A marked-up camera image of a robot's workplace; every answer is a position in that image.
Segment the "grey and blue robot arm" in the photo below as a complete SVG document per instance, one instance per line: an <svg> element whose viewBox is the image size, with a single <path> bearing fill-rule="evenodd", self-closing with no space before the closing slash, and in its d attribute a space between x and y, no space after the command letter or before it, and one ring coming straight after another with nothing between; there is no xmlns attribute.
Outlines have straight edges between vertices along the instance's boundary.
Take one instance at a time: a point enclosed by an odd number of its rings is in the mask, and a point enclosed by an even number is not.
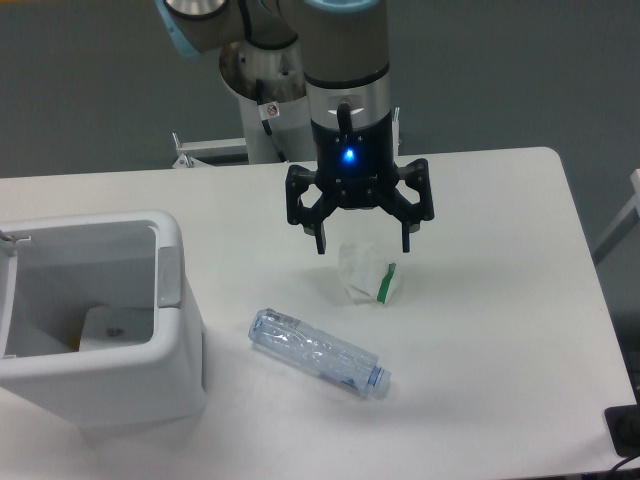
<svg viewBox="0 0 640 480"><path fill-rule="evenodd" d="M383 1L160 1L185 56L219 52L248 157L284 162L286 215L326 248L337 209L380 208L404 237L434 217L425 159L400 166Z"/></svg>

